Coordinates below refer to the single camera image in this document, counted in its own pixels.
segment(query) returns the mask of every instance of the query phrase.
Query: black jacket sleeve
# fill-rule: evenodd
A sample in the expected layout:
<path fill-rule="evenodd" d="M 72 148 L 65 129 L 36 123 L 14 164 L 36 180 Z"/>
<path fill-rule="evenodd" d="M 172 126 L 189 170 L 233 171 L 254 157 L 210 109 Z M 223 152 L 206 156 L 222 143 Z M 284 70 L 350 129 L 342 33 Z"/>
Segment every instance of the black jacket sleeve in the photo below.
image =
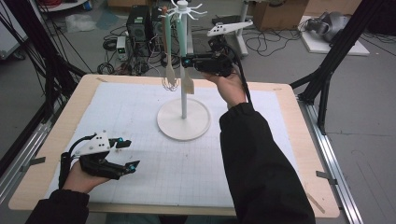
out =
<path fill-rule="evenodd" d="M 85 193 L 57 189 L 48 199 L 40 200 L 26 224 L 82 224 L 88 217 L 88 200 Z"/>
<path fill-rule="evenodd" d="M 220 118 L 225 174 L 241 223 L 315 223 L 300 179 L 252 105 Z"/>

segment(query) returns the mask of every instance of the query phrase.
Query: person's right hand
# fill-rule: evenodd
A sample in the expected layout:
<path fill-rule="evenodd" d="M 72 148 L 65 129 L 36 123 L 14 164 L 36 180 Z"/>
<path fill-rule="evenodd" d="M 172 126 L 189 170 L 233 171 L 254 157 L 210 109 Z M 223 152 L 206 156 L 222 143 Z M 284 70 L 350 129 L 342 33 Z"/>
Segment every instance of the person's right hand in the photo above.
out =
<path fill-rule="evenodd" d="M 227 103 L 228 108 L 247 101 L 242 81 L 235 72 L 228 77 L 219 77 L 208 73 L 202 73 L 202 75 L 218 86 L 220 96 Z"/>

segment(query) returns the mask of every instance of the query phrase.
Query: floor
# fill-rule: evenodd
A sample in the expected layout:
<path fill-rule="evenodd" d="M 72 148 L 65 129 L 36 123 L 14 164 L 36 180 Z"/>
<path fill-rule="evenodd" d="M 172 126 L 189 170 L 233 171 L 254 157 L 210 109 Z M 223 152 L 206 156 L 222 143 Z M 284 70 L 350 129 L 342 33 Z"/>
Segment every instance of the floor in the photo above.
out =
<path fill-rule="evenodd" d="M 237 6 L 230 5 L 230 8 L 230 13 L 239 13 Z M 91 15 L 100 28 L 65 35 L 94 72 L 105 61 L 103 37 L 124 25 L 126 20 L 112 14 L 102 5 L 101 0 L 93 1 L 92 11 L 74 8 L 53 16 L 65 29 L 62 23 L 64 17 L 78 13 Z M 227 14 L 227 11 L 217 11 L 216 15 Z M 208 22 L 213 17 L 214 15 L 209 14 L 200 18 L 199 23 L 193 24 L 193 29 L 210 29 Z M 245 40 L 258 36 L 254 30 L 246 30 L 245 33 Z M 281 34 L 291 37 L 289 32 Z M 205 48 L 205 41 L 200 40 L 200 35 L 197 36 L 193 40 L 194 46 Z M 395 41 L 383 43 L 365 35 L 362 37 L 364 39 L 361 38 L 360 42 L 370 51 L 370 55 L 346 56 L 335 71 L 330 87 L 326 131 L 363 222 L 396 223 L 396 176 L 393 172 L 396 158 L 396 101 L 393 99 L 396 95 L 396 44 Z M 259 46 L 257 38 L 247 43 L 253 49 Z M 267 43 L 268 50 L 262 54 L 283 47 L 285 41 Z M 72 64 L 89 70 L 70 47 L 65 47 L 65 51 Z M 247 81 L 274 83 L 291 83 L 314 72 L 326 56 L 307 52 L 302 39 L 289 41 L 285 48 L 267 57 L 252 49 L 248 53 L 242 61 Z M 160 72 L 164 71 L 162 67 L 158 69 Z M 198 73 L 191 75 L 193 78 L 201 78 Z M 158 74 L 155 70 L 150 70 L 145 76 Z M 295 93 L 303 90 L 304 87 L 297 88 Z M 44 97 L 29 60 L 0 61 L 0 92 L 1 158 L 42 105 Z M 0 223 L 23 223 L 29 212 L 9 210 L 8 200 L 9 196 L 0 205 Z M 87 223 L 105 223 L 105 219 L 106 214 L 92 213 Z M 347 222 L 345 216 L 341 215 L 336 219 L 319 218 L 318 223 Z"/>

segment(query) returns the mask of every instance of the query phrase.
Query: white round base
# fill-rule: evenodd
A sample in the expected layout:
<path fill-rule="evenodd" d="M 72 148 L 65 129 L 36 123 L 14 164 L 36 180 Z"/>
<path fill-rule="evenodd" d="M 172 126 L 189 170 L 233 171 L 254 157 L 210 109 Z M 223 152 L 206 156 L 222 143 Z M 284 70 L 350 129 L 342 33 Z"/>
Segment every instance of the white round base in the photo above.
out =
<path fill-rule="evenodd" d="M 181 99 L 164 104 L 157 115 L 157 123 L 167 136 L 189 141 L 203 135 L 210 127 L 210 114 L 201 102 L 187 99 L 186 118 L 182 118 Z"/>

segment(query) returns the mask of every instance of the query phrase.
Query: grid paper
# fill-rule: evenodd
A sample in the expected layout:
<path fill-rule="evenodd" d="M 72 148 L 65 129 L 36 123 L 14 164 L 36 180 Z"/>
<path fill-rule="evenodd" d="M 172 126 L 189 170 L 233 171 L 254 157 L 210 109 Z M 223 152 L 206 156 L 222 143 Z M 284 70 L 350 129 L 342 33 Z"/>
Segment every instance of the grid paper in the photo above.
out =
<path fill-rule="evenodd" d="M 271 91 L 250 94 L 255 109 L 268 120 L 276 143 L 298 171 L 276 95 Z M 227 105 L 214 88 L 195 88 L 195 94 L 188 97 L 208 108 L 212 123 L 203 136 L 180 142 L 167 137 L 157 125 L 161 106 L 180 98 L 179 91 L 154 85 L 100 84 L 65 151 L 79 138 L 106 130 L 109 138 L 132 141 L 128 148 L 112 149 L 108 161 L 140 163 L 134 174 L 96 187 L 90 193 L 91 202 L 233 207 L 219 145 L 219 118 Z M 59 165 L 47 198 L 57 189 L 58 176 Z"/>

